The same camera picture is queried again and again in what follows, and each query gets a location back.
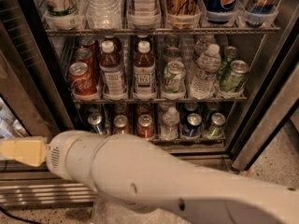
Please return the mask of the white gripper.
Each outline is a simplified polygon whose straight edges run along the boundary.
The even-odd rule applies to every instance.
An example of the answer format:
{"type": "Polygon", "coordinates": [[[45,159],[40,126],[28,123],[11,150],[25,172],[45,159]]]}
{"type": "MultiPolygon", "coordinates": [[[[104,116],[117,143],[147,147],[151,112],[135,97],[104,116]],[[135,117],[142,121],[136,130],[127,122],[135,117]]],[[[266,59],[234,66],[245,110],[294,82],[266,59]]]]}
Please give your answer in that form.
{"type": "Polygon", "coordinates": [[[91,164],[93,154],[105,140],[105,137],[95,133],[67,131],[50,141],[47,152],[47,139],[44,137],[11,138],[0,141],[0,155],[33,167],[40,166],[46,160],[53,174],[96,190],[91,164]]]}

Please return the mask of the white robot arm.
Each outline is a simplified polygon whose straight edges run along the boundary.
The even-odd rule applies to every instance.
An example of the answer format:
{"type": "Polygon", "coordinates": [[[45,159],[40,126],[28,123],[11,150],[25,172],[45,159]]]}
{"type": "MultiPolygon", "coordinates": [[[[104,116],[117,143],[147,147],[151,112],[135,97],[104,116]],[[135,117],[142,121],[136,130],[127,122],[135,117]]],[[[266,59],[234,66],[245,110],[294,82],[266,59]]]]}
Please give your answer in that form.
{"type": "Polygon", "coordinates": [[[60,178],[137,212],[163,209],[192,224],[299,224],[299,190],[197,166],[132,134],[4,139],[1,155],[46,164],[60,178]]]}

